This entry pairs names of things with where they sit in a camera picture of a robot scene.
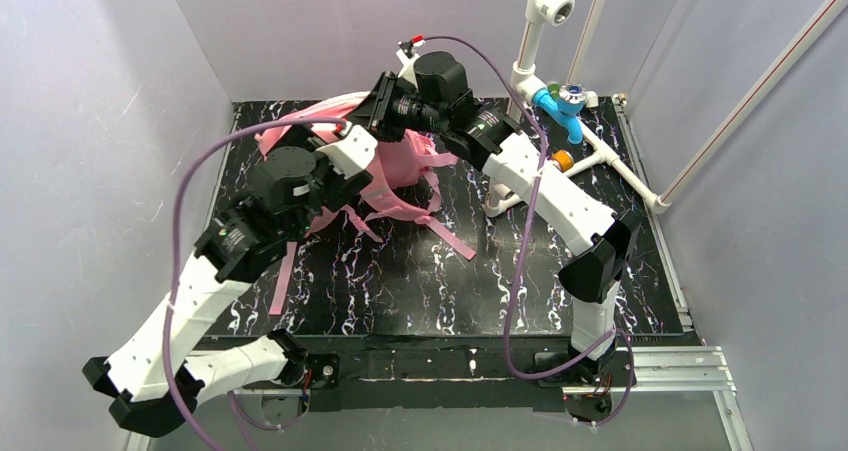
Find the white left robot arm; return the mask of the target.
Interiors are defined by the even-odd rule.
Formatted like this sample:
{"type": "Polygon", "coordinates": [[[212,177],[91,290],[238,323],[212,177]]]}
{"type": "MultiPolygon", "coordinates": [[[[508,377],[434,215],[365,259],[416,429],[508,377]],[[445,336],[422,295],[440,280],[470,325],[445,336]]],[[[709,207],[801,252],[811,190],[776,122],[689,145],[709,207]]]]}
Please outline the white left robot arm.
{"type": "Polygon", "coordinates": [[[256,382],[294,387],[312,377],[308,351],[286,331],[203,356],[194,349],[322,211],[341,209],[371,183],[375,155],[375,146],[361,140],[281,146],[252,169],[247,187],[196,241],[177,290],[119,350],[84,365],[92,388],[111,398],[120,428],[162,437],[211,398],[256,382]]]}

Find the pink student backpack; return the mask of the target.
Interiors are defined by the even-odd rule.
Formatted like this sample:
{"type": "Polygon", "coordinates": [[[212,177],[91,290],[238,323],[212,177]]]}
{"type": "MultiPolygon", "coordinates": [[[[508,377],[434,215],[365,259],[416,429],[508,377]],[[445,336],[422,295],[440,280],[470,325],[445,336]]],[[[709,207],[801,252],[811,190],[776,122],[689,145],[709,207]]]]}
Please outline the pink student backpack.
{"type": "MultiPolygon", "coordinates": [[[[352,111],[366,97],[366,92],[354,92],[320,101],[304,110],[295,111],[282,117],[334,117],[341,118],[352,111]]],[[[282,138],[292,134],[290,126],[272,128],[256,137],[258,148],[264,158],[270,158],[270,152],[275,144],[281,144],[282,138]]],[[[382,243],[382,238],[375,234],[366,224],[368,221],[391,218],[398,221],[414,222],[425,226],[438,235],[447,245],[460,256],[471,260],[476,251],[466,242],[455,236],[445,225],[435,218],[435,212],[442,204],[442,194],[439,179],[434,171],[436,168],[453,166],[458,158],[451,153],[439,153],[435,143],[429,137],[412,130],[405,130],[405,135],[399,142],[382,142],[377,145],[376,157],[369,164],[367,171],[372,174],[374,181],[361,194],[361,200],[373,209],[364,219],[357,215],[350,205],[342,208],[348,221],[360,232],[372,240],[382,243]],[[426,208],[412,205],[400,198],[395,190],[401,187],[418,184],[424,179],[431,188],[432,194],[426,208]]],[[[339,211],[329,211],[323,208],[315,218],[306,236],[315,234],[332,223],[339,211]]],[[[287,244],[286,256],[282,258],[279,277],[276,282],[269,314],[281,315],[287,289],[291,279],[294,257],[298,245],[294,242],[287,244]]]]}

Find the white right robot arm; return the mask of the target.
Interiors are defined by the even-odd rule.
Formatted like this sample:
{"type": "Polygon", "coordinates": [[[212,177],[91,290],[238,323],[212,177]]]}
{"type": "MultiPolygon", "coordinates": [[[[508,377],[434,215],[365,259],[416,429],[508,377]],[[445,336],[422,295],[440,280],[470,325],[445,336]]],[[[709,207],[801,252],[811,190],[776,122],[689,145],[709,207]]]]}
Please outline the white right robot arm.
{"type": "Polygon", "coordinates": [[[573,363],[601,365],[614,350],[614,301],[639,233],[638,218],[618,214],[585,193],[563,165],[534,145],[500,108],[476,102],[466,70],[450,53],[417,57],[412,77],[383,73],[346,114],[380,142],[407,133],[437,136],[449,153],[499,181],[551,225],[572,254],[558,279],[574,300],[573,363]]]}

